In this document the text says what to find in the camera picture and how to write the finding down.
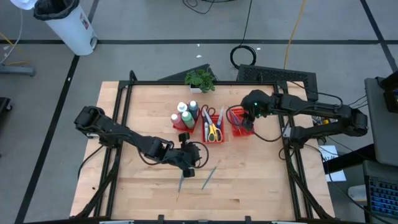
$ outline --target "black metal frame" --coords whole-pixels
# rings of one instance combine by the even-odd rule
[[[135,74],[131,71],[130,72],[130,80],[119,82],[118,93],[116,95],[116,101],[115,101],[115,105],[114,105],[113,120],[116,121],[118,114],[119,114],[118,112],[120,109],[122,92],[125,88],[127,88],[126,100],[124,102],[123,116],[122,116],[122,121],[121,121],[121,124],[123,124],[123,125],[126,125],[133,85],[184,85],[184,82],[183,81],[138,81]],[[273,86],[274,91],[278,91],[278,88],[280,88],[280,86],[278,85],[277,82],[217,81],[217,82],[215,82],[215,85],[268,85],[268,86]],[[280,131],[282,132],[282,128],[285,125],[283,116],[279,116],[279,124],[280,124]],[[294,126],[294,121],[290,121],[290,126],[291,127]],[[287,168],[288,168],[289,163],[292,162],[290,155],[289,155],[290,151],[289,151],[289,148],[287,147],[287,140],[284,139],[282,142],[284,145],[284,153],[285,153],[285,158],[287,158],[286,164],[287,164]],[[120,144],[120,147],[116,148],[115,150],[116,150],[115,158],[120,157],[121,151],[122,151],[122,144]],[[110,158],[111,158],[111,156],[110,156],[111,151],[112,151],[112,149],[106,149],[106,154],[105,154],[104,163],[103,163],[103,170],[101,172],[101,181],[99,183],[100,185],[104,182],[106,175],[108,173],[109,163],[110,163]],[[301,153],[299,150],[295,151],[295,158],[297,160],[297,168],[298,168],[298,174],[300,176],[300,179],[303,182],[304,186],[307,186],[307,183],[305,180],[303,162],[302,162]],[[107,217],[111,217],[111,214],[112,214],[113,200],[114,200],[114,195],[115,195],[115,191],[116,191],[117,179],[118,179],[118,174],[116,173],[116,175],[111,183],[110,190],[109,190],[108,204],[106,207],[106,216]],[[289,176],[289,184],[290,184],[290,193],[292,196],[292,203],[294,206],[295,219],[299,220],[299,219],[301,219],[299,198],[297,196],[296,183],[291,176]],[[312,208],[306,198],[304,198],[304,203],[305,203],[307,218],[312,219],[313,218]],[[102,198],[100,199],[100,201],[97,203],[97,205],[95,207],[95,212],[94,212],[95,217],[98,217],[100,215],[101,205],[102,205]]]

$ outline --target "scissors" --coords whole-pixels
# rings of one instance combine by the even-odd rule
[[[207,122],[209,123],[209,135],[207,137],[207,140],[209,142],[220,142],[223,140],[223,134],[220,129],[218,129],[214,124],[213,121],[211,120],[209,114],[207,113],[207,110],[204,111],[206,115]]]
[[[205,113],[204,113],[204,111],[206,111],[207,114],[208,114],[209,116],[213,116],[214,114],[216,114],[216,109],[209,107],[209,105],[203,105],[203,106],[200,108],[200,111],[201,111],[201,117],[202,117],[202,118],[205,118]]]

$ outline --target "wooden table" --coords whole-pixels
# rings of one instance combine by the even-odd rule
[[[118,82],[104,82],[97,106],[112,117]],[[127,126],[142,134],[174,141],[179,147],[179,132],[172,128],[170,115],[180,101],[196,100],[217,109],[223,105],[240,104],[251,90],[272,94],[271,86],[216,86],[215,92],[191,94],[183,85],[134,85]],[[306,99],[305,91],[289,85],[289,93]],[[121,103],[118,122],[124,102]],[[312,126],[310,116],[298,115],[296,126]],[[285,161],[278,158],[282,141],[264,142],[255,136],[234,138],[231,125],[224,121],[225,142],[208,144],[210,159],[196,176],[185,179],[176,201],[181,170],[170,165],[145,165],[134,146],[123,144],[112,219],[156,220],[159,214],[167,220],[295,220]],[[280,135],[277,116],[257,119],[255,129],[261,136],[274,139]],[[201,125],[197,125],[191,141],[201,141]],[[318,147],[315,140],[307,142]],[[99,147],[98,138],[89,139],[85,157]],[[319,152],[305,147],[301,150],[308,188],[319,204],[334,216],[328,185]],[[71,215],[87,204],[98,188],[104,150],[85,164],[76,188]],[[204,190],[201,187],[218,160],[222,160]],[[302,216],[305,207],[297,188]],[[104,194],[101,214],[105,214],[108,193]]]

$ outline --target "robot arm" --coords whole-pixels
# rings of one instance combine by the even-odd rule
[[[99,143],[106,147],[117,147],[121,141],[136,146],[139,153],[155,161],[155,164],[170,164],[183,170],[184,177],[194,177],[195,163],[201,159],[199,148],[189,139],[188,133],[178,136],[180,149],[174,148],[172,141],[152,136],[142,136],[107,117],[101,108],[85,106],[75,120],[77,130],[85,136],[97,134]]]
[[[311,138],[334,134],[358,137],[364,136],[368,131],[368,117],[360,110],[352,109],[348,105],[336,106],[309,102],[289,94],[274,93],[272,96],[268,96],[261,90],[253,90],[243,98],[241,106],[246,111],[242,122],[246,129],[252,129],[255,118],[272,114],[283,116],[308,114],[338,120],[311,128],[300,126],[287,128],[284,137],[289,138],[291,146],[296,148],[303,148],[303,145]]]

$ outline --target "paper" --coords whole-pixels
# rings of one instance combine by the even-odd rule
[[[321,151],[322,156],[326,161],[338,157],[337,150],[336,150],[335,146],[319,146],[319,150]],[[346,181],[346,176],[344,175],[344,171],[342,171],[342,170],[331,173],[330,175],[331,175],[331,179],[334,182]],[[326,180],[328,182],[330,182],[329,174],[326,175]]]

